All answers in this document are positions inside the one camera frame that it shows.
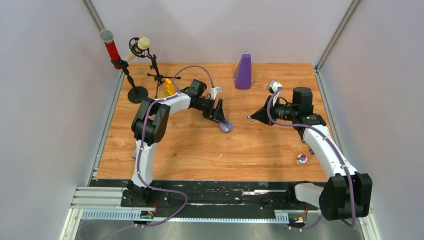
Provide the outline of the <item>lavender oval charging case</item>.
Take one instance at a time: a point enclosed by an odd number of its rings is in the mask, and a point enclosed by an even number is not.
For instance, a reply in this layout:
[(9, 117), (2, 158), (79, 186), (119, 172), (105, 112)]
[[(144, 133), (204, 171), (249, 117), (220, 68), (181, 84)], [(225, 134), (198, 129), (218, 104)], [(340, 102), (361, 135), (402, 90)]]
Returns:
[(223, 132), (223, 133), (229, 133), (234, 129), (234, 125), (232, 123), (228, 122), (221, 122), (219, 123), (219, 129)]

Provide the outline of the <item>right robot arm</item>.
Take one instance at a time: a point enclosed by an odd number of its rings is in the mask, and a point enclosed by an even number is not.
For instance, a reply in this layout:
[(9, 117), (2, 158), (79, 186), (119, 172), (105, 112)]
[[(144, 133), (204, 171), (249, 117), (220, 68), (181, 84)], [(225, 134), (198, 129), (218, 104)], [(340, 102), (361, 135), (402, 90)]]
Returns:
[(275, 82), (266, 88), (270, 96), (250, 118), (269, 126), (293, 127), (324, 170), (323, 187), (311, 182), (295, 182), (285, 195), (286, 204), (298, 209), (304, 203), (319, 208), (328, 221), (367, 217), (373, 181), (350, 164), (335, 144), (323, 117), (314, 112), (313, 93), (308, 87), (295, 87), (291, 102), (280, 102), (283, 87)]

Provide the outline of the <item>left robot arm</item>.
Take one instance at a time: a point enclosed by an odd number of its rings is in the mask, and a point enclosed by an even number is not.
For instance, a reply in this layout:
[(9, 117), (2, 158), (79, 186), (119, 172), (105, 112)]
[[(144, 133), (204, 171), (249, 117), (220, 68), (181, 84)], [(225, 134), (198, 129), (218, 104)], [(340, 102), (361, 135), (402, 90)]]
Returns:
[(203, 93), (207, 85), (197, 79), (191, 85), (164, 98), (145, 98), (134, 117), (131, 130), (134, 133), (136, 148), (135, 167), (126, 195), (134, 198), (140, 206), (149, 206), (153, 201), (153, 165), (159, 142), (165, 136), (170, 115), (187, 109), (196, 109), (202, 116), (218, 123), (220, 130), (228, 133), (234, 126), (225, 118), (222, 99), (217, 94), (222, 87), (212, 87), (209, 94)]

